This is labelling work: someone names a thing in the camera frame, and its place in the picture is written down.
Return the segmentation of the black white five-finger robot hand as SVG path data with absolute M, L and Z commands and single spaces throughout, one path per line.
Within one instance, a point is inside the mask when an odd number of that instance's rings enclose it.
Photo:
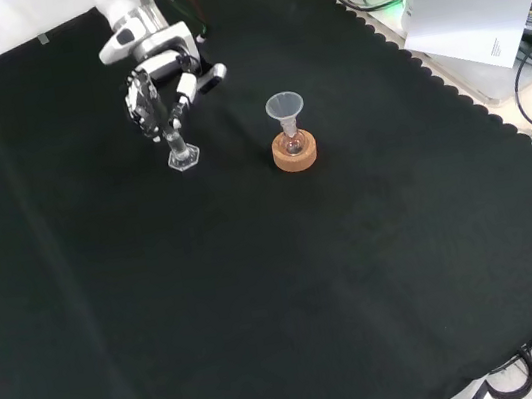
M 227 66 L 202 59 L 187 25 L 177 23 L 157 31 L 132 49 L 138 65 L 126 78 L 125 105 L 129 117 L 143 135 L 156 141 L 178 132 L 196 97 L 219 85 Z M 161 100 L 162 81 L 179 77 L 174 104 L 166 108 Z

